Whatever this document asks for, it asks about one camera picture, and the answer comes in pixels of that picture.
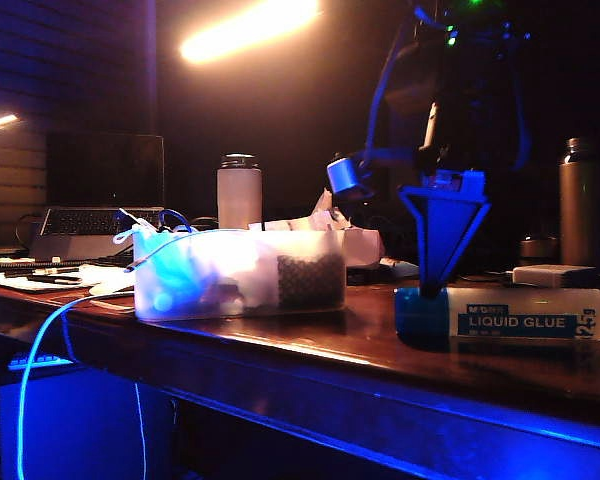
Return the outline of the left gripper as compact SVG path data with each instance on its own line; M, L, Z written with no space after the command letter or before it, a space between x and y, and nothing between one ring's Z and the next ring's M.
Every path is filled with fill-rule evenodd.
M402 187L399 197L416 222L421 295L435 297L445 286L491 204L483 171L466 168L450 144L420 146L421 187Z

